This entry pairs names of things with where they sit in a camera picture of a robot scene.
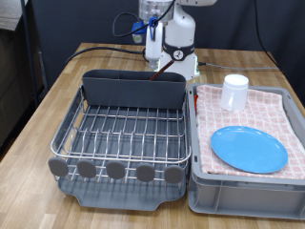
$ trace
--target blue component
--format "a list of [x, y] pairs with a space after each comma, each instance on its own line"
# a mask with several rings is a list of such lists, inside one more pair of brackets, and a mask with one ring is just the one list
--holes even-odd
[[[140, 29], [141, 27], [144, 27], [145, 24], [143, 21], [140, 22], [135, 22], [133, 23], [133, 27], [132, 27], [132, 31], [136, 31], [138, 29]], [[137, 31], [134, 34], [138, 35], [138, 34], [145, 34], [147, 32], [147, 27], [145, 27], [144, 29], [142, 29], [141, 31]]]
[[153, 40], [153, 30], [152, 28], [156, 28], [158, 26], [157, 17], [151, 17], [149, 25], [151, 27], [151, 39]]
[[222, 128], [212, 135], [211, 146], [222, 160], [249, 173], [274, 173], [288, 162], [288, 153], [277, 139], [250, 127]]

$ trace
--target wire rack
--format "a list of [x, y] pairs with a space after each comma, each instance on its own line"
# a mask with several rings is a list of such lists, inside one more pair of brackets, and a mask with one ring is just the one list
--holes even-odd
[[55, 144], [57, 132], [51, 149], [66, 160], [69, 181], [80, 177], [77, 162], [81, 159], [94, 163], [96, 182], [103, 178], [112, 182], [106, 170], [109, 161], [124, 163], [126, 172], [122, 180], [125, 184], [129, 179], [137, 179], [136, 168], [141, 163], [153, 166], [152, 185], [155, 181], [165, 181], [167, 167], [174, 165], [182, 170], [188, 167], [191, 151], [187, 147], [183, 110], [88, 106], [82, 95], [76, 112], [68, 115], [72, 115], [72, 119], [65, 135]]

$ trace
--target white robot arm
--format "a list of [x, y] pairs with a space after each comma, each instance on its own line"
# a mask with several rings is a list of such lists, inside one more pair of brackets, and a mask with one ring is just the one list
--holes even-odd
[[[155, 69], [157, 60], [159, 60], [159, 68], [174, 60], [174, 64], [167, 69], [167, 72], [180, 73], [187, 80], [199, 76], [196, 71], [197, 57], [193, 52], [195, 22], [181, 6], [204, 7], [213, 5], [216, 1], [175, 0], [173, 7], [155, 29], [154, 40], [152, 40], [151, 28], [148, 28], [146, 57], [150, 61], [151, 69]], [[139, 0], [139, 16], [145, 23], [149, 23], [152, 17], [162, 16], [172, 2], [173, 0]], [[163, 27], [165, 27], [165, 40], [162, 52]]]

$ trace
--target plastic cup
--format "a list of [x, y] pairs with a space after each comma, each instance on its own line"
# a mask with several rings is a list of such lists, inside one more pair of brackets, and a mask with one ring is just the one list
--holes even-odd
[[220, 106], [230, 112], [241, 112], [246, 108], [249, 79], [241, 74], [229, 74], [223, 83]]

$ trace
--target gray plastic tray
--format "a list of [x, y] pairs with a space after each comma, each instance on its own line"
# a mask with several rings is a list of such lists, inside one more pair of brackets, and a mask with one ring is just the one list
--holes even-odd
[[[193, 96], [189, 86], [189, 113], [192, 138], [192, 172], [189, 182], [189, 205], [197, 213], [250, 216], [263, 218], [305, 219], [305, 180], [240, 177], [204, 174], [200, 170], [199, 145]], [[251, 87], [263, 92], [281, 94], [284, 109], [296, 135], [305, 144], [305, 121], [287, 90]]]

